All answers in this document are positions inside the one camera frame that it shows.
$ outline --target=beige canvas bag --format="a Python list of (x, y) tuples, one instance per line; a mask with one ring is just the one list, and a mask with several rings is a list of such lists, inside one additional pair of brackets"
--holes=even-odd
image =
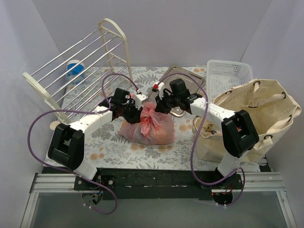
[[(250, 114), (259, 142), (242, 158), (244, 162), (255, 162), (262, 158), (301, 113), (299, 104), (276, 80), (254, 79), (219, 95), (214, 103), (233, 111), (244, 109)], [(201, 119), (196, 117), (193, 120), (194, 134), (197, 133)], [(222, 160), (226, 149), (221, 126), (205, 121), (196, 144), (196, 152), (199, 158), (206, 161)]]

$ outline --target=floral tablecloth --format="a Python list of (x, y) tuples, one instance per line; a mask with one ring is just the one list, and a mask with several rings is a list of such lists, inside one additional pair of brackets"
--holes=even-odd
[[(204, 66), (185, 68), (206, 78)], [(167, 67), (132, 67), (133, 80), (141, 88), (142, 93), (148, 94), (153, 83), (161, 78), (167, 69)], [(87, 75), (93, 70), (94, 69), (90, 69), (87, 72)], [(101, 68), (89, 77), (85, 83), (82, 83), (72, 92), (67, 94), (62, 107), (67, 104), (67, 107), (75, 105), (73, 109), (79, 107), (82, 102), (79, 102), (78, 104), (77, 102), (82, 96), (73, 102), (71, 102), (71, 100), (107, 70), (108, 68), (106, 67)], [(107, 91), (111, 91), (115, 85), (122, 80), (123, 79), (119, 78), (118, 80), (113, 81), (109, 84), (109, 87), (107, 87)], [(128, 85), (130, 85), (130, 83), (124, 81), (120, 87), (126, 88)], [(97, 86), (91, 93), (93, 94), (93, 92), (99, 88), (100, 86)], [(100, 93), (95, 99), (88, 103), (85, 109), (90, 110), (94, 105), (99, 103), (102, 97), (103, 95)], [(81, 117), (81, 115), (74, 115), (71, 117), (71, 121), (76, 121)], [(123, 118), (119, 118), (111, 123), (103, 125), (88, 138), (85, 144), (85, 159), (98, 168), (190, 170), (190, 151), (194, 139), (191, 123), (194, 116), (185, 114), (183, 117), (172, 116), (172, 118), (175, 123), (176, 134), (176, 140), (172, 144), (146, 146), (131, 143), (117, 134), (124, 121)], [(60, 166), (48, 157), (46, 157), (45, 161), (52, 165)], [(196, 153), (194, 154), (195, 170), (212, 171), (217, 166), (218, 163), (203, 161), (197, 157)], [(257, 162), (242, 163), (241, 166), (245, 171), (260, 171)]]

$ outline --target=dish rack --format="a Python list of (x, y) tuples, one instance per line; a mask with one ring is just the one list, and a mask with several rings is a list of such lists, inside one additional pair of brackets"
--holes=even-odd
[(207, 63), (207, 95), (210, 101), (235, 86), (253, 79), (251, 66), (247, 63), (209, 60)]
[[(117, 30), (117, 32), (106, 28), (104, 24), (107, 24), (110, 28)], [(72, 68), (67, 70), (67, 62), (77, 59), (84, 53), (85, 57)], [(85, 67), (72, 80), (65, 81), (67, 73), (84, 62), (87, 67)], [(81, 86), (85, 85), (88, 78), (92, 77), (98, 70), (105, 66), (109, 67), (109, 69), (102, 73), (102, 75), (99, 76), (95, 81), (89, 85), (86, 85), (85, 89), (83, 89), (76, 97), (73, 98), (73, 101), (77, 101), (77, 99), (80, 98), (80, 101), (78, 101), (78, 107), (75, 104), (70, 106), (67, 104), (64, 107), (60, 106), (64, 98), (69, 93), (71, 93), (74, 89), (79, 89)], [(124, 70), (127, 70), (129, 74), (128, 76), (133, 79), (126, 36), (114, 21), (110, 19), (103, 19), (98, 23), (98, 28), (96, 30), (82, 38), (80, 41), (76, 42), (60, 55), (47, 62), (34, 73), (29, 74), (25, 72), (22, 75), (30, 86), (39, 94), (43, 101), (52, 109), (92, 111), (100, 102), (104, 100), (104, 98), (102, 98), (98, 103), (94, 104), (93, 108), (91, 107), (92, 105), (90, 105), (90, 107), (87, 105), (101, 93), (101, 82), (103, 78), (111, 73), (122, 73)], [(70, 85), (73, 83), (74, 79), (79, 78), (83, 74), (86, 74), (86, 77), (81, 80), (80, 83), (71, 88)], [(118, 75), (111, 77), (105, 83), (105, 88), (107, 88), (108, 84), (116, 80), (118, 77)], [(121, 81), (115, 88), (108, 91), (107, 96), (118, 88), (124, 81), (128, 80), (124, 79)], [(55, 113), (55, 115), (61, 122), (69, 124), (71, 123), (70, 118), (74, 114), (68, 112), (58, 112)]]

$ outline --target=white metal rack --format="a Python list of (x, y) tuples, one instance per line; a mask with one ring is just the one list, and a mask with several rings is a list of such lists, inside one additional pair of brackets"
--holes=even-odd
[[(105, 24), (117, 30), (114, 32), (105, 27)], [(66, 65), (69, 60), (77, 59), (80, 55), (85, 53), (85, 57), (80, 60), (79, 63), (74, 65), (69, 70), (66, 70)], [(57, 62), (60, 57), (65, 57), (63, 62), (48, 71), (47, 66), (51, 63)], [(70, 81), (64, 81), (68, 72), (76, 68), (81, 63), (86, 63), (85, 67), (77, 76)], [(63, 99), (71, 93), (74, 89), (79, 88), (87, 79), (92, 77), (102, 67), (109, 67), (100, 77), (94, 82), (87, 85), (76, 97), (72, 99), (68, 104), (63, 107), (60, 106)], [(100, 102), (104, 100), (102, 98), (98, 103), (88, 106), (94, 98), (96, 98), (101, 92), (101, 82), (103, 78), (110, 73), (121, 73), (124, 70), (128, 70), (129, 77), (132, 79), (131, 64), (129, 58), (129, 49), (127, 39), (124, 32), (119, 26), (110, 19), (103, 19), (98, 23), (98, 28), (82, 38), (80, 41), (72, 45), (70, 48), (62, 52), (57, 57), (47, 62), (44, 66), (36, 70), (32, 74), (27, 72), (23, 73), (25, 80), (31, 85), (31, 87), (39, 94), (39, 96), (47, 103), (52, 109), (66, 109), (66, 110), (80, 110), (80, 111), (92, 111)], [(73, 88), (68, 89), (69, 86), (82, 74), (85, 74), (85, 78), (75, 85)], [(118, 76), (112, 77), (105, 83), (107, 87), (109, 83), (116, 80)], [(107, 95), (112, 93), (117, 87), (121, 86), (125, 81), (121, 81), (114, 89), (109, 91)], [(70, 118), (74, 113), (60, 112), (55, 113), (57, 118), (63, 123), (70, 123)]]

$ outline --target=white container with blue label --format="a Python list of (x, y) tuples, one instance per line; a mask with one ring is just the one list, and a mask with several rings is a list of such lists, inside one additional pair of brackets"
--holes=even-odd
[[(70, 60), (67, 63), (67, 68), (66, 70), (68, 71), (69, 69), (71, 69), (73, 66), (75, 66), (77, 63), (79, 63), (79, 60)], [(81, 71), (83, 71), (85, 68), (85, 65), (83, 63), (79, 64), (78, 66), (76, 66), (73, 70), (71, 70), (70, 72), (68, 72), (66, 74), (66, 81), (70, 81), (72, 80), (74, 77), (76, 77)], [(79, 76), (77, 79), (75, 79), (72, 84), (78, 84), (79, 82), (81, 82), (83, 79), (85, 79), (85, 75), (82, 74), (81, 76)]]

